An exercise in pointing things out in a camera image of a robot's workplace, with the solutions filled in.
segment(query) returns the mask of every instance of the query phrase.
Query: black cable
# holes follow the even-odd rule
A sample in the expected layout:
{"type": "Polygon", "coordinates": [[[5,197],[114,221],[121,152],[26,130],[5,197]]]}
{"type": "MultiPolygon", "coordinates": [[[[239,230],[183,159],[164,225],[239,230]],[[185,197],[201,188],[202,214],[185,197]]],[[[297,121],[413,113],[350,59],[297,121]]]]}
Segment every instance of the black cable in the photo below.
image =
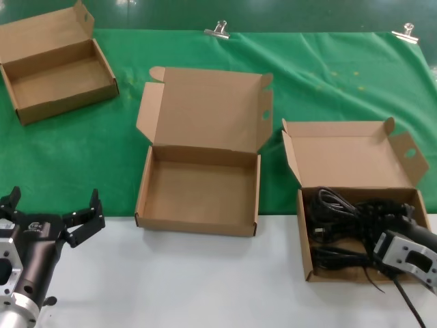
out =
{"type": "Polygon", "coordinates": [[[326,270],[340,270],[347,267],[372,267],[373,263],[364,253],[348,251],[331,246],[311,248],[311,258],[317,266],[326,270]]]}
{"type": "Polygon", "coordinates": [[[413,212],[412,206],[398,204],[392,200],[373,199],[353,205],[335,191],[321,187],[309,204],[307,231],[313,241],[321,244],[333,243],[343,238],[360,241],[365,248],[365,253],[331,246],[312,247],[313,265],[326,270],[363,267],[367,279],[378,290],[380,289],[367,274],[367,268],[373,267],[379,270],[393,280],[417,322],[421,327],[425,327],[419,313],[396,278],[399,271],[384,266],[373,255],[381,233],[403,217],[412,218],[413,212]]]}
{"type": "Polygon", "coordinates": [[[425,323],[423,323],[421,316],[417,312],[416,308],[411,303],[410,299],[408,298],[407,294],[405,293],[405,290],[402,288],[401,284],[399,283],[399,280],[397,280],[396,277],[392,278],[393,282],[395,283],[398,291],[401,293],[402,297],[405,300],[405,303],[407,303],[408,307],[410,308],[411,312],[416,317],[417,322],[421,326],[421,328],[426,328],[425,323]]]}

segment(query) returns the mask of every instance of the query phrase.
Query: empty cardboard box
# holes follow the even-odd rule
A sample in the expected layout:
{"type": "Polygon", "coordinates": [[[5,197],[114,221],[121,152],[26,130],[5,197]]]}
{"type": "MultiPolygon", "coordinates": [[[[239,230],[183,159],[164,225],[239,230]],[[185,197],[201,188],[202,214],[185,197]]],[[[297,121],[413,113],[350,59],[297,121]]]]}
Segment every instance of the empty cardboard box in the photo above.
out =
{"type": "Polygon", "coordinates": [[[154,67],[137,128],[149,147],[139,227],[254,236],[272,75],[154,67]]]}
{"type": "Polygon", "coordinates": [[[1,74],[21,124],[118,95],[81,1],[0,26],[1,74]]]}
{"type": "MultiPolygon", "coordinates": [[[[391,135],[393,118],[385,122],[283,121],[283,127],[288,164],[301,185],[298,224],[307,281],[368,281],[359,267],[338,271],[313,267],[305,206],[320,186],[334,189],[352,203],[375,197],[408,203],[415,207],[417,223],[429,229],[421,193],[414,188],[429,167],[410,133],[391,135]]],[[[362,244],[352,239],[335,246],[365,252],[362,244]]],[[[375,282],[390,281],[376,270],[367,271],[375,282]]]]}

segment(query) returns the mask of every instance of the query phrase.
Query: box flap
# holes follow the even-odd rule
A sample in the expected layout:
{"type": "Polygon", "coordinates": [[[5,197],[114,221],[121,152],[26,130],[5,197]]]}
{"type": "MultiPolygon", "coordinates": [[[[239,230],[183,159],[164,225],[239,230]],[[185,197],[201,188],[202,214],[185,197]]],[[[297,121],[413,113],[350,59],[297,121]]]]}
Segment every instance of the box flap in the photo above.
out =
{"type": "Polygon", "coordinates": [[[78,0],[74,7],[0,25],[2,64],[91,38],[94,18],[78,0]]]}
{"type": "Polygon", "coordinates": [[[287,160],[302,187],[411,187],[429,165],[395,121],[286,122],[287,160]]]}
{"type": "Polygon", "coordinates": [[[153,67],[138,129],[156,145],[256,153],[272,133],[272,75],[153,67]]]}

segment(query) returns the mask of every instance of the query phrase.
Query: green tablecloth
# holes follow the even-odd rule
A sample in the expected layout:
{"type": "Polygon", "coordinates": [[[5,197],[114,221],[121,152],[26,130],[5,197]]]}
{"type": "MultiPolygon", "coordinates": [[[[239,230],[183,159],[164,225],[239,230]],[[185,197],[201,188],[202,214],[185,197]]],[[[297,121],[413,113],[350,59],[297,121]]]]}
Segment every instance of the green tablecloth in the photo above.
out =
{"type": "Polygon", "coordinates": [[[148,140],[135,128],[148,70],[180,66],[272,72],[274,134],[263,147],[260,214],[295,213],[298,183],[281,119],[385,120],[408,129],[430,171],[421,181],[437,213],[437,91],[416,45],[390,33],[233,33],[96,30],[120,88],[114,100],[22,127],[0,85],[0,195],[22,189],[24,211],[86,207],[98,188],[106,216],[133,215],[148,140]]]}

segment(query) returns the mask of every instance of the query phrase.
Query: white table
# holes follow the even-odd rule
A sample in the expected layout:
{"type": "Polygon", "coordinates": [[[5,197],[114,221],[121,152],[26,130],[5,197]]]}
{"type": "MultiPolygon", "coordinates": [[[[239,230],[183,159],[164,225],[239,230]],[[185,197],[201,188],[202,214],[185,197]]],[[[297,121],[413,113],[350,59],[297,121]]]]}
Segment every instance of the white table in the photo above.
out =
{"type": "MultiPolygon", "coordinates": [[[[437,215],[430,215],[434,231],[437,215]]],[[[152,232],[108,218],[87,242],[64,247],[41,328],[418,327],[392,284],[304,281],[295,216],[259,218],[255,238],[152,232]]],[[[437,297],[407,294],[428,327],[437,297]]]]}

